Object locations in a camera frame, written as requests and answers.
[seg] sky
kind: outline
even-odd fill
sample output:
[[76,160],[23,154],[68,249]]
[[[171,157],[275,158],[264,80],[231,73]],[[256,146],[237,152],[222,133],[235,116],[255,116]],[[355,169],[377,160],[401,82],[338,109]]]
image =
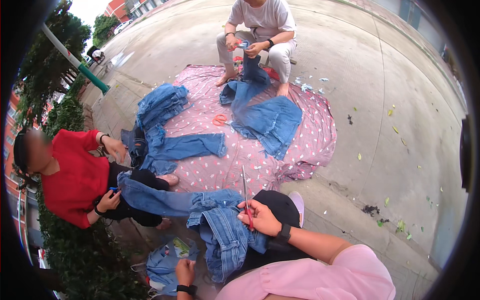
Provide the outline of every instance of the sky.
[[[94,30],[95,18],[103,14],[107,4],[112,0],[73,0],[69,12],[82,19],[84,24],[92,27]],[[92,46],[92,39],[87,40],[87,46],[84,53]]]

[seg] light gray pants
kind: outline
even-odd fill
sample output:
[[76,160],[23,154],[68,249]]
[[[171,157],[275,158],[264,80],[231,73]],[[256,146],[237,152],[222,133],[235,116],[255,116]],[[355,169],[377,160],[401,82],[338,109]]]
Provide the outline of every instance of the light gray pants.
[[[248,31],[237,31],[235,37],[241,40],[248,40],[250,43],[256,43],[257,41]],[[216,46],[218,48],[218,56],[220,57],[220,63],[233,63],[233,51],[229,52],[227,49],[227,39],[225,38],[225,33],[219,33],[216,36]],[[280,77],[280,82],[285,84],[288,82],[288,77],[290,76],[290,55],[297,43],[291,39],[286,43],[280,43],[273,45],[270,48],[268,57],[272,63],[272,67],[278,73]]]

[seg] black pants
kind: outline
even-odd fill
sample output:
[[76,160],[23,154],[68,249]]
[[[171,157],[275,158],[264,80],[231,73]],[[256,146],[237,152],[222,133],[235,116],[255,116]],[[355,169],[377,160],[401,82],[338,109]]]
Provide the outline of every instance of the black pants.
[[[116,162],[110,163],[110,172],[108,173],[109,188],[118,187],[117,175],[124,171],[132,171],[132,175],[130,176],[130,179],[132,180],[141,182],[144,185],[157,190],[168,190],[168,182],[155,177],[155,174],[149,170],[134,170],[118,165]],[[102,216],[112,220],[122,220],[131,217],[140,225],[146,227],[155,227],[162,223],[162,216],[131,207],[122,197],[122,195],[120,195],[120,203],[117,208],[107,210],[104,214],[102,214]]]
[[[300,214],[293,201],[287,195],[276,191],[261,190],[253,198],[258,202],[268,206],[275,218],[280,223],[285,223],[289,224],[292,227],[300,228]],[[293,246],[291,246],[287,251],[267,249],[264,254],[260,254],[254,249],[248,248],[247,255],[245,256],[245,261],[243,262],[243,266],[239,270],[233,272],[227,278],[226,283],[232,281],[246,271],[259,268],[266,264],[282,261],[291,261],[300,258],[315,259],[307,253]]]

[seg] hand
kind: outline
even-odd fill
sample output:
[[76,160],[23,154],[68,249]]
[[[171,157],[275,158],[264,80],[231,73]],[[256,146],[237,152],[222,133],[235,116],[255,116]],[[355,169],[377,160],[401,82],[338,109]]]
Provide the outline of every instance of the hand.
[[115,209],[120,203],[120,194],[121,191],[118,193],[113,194],[113,197],[110,198],[110,196],[113,194],[112,190],[109,190],[105,195],[103,195],[102,199],[100,202],[96,205],[96,209],[104,213],[109,209]]
[[232,50],[233,47],[235,47],[235,44],[237,44],[239,41],[239,39],[234,35],[228,35],[226,39],[227,39],[226,45],[228,50]]
[[179,284],[182,286],[191,286],[195,280],[195,271],[193,267],[195,266],[196,261],[191,261],[189,259],[180,259],[177,267],[175,268],[175,274],[177,274],[177,279]]
[[260,51],[262,51],[265,48],[266,48],[265,42],[253,43],[248,47],[248,49],[244,51],[245,53],[247,53],[249,58],[254,59],[258,55],[258,53],[260,53]]
[[[282,223],[280,223],[268,206],[261,204],[257,200],[249,200],[248,205],[252,212],[253,228],[266,235],[276,237],[282,230]],[[245,201],[240,202],[238,208],[245,207]],[[242,210],[237,218],[245,224],[250,224],[248,215]]]
[[125,150],[123,143],[106,135],[102,138],[102,142],[105,145],[105,149],[108,151],[108,153],[110,153],[116,161],[120,159],[120,163],[123,164],[125,156],[127,155],[127,150]]

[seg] pink shirt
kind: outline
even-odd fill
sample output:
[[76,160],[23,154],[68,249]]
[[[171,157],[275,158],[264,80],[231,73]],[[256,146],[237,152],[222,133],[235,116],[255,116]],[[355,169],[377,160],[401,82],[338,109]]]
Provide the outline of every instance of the pink shirt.
[[310,258],[267,264],[228,283],[216,300],[262,300],[268,294],[308,300],[392,300],[395,286],[365,245],[340,252],[332,265]]

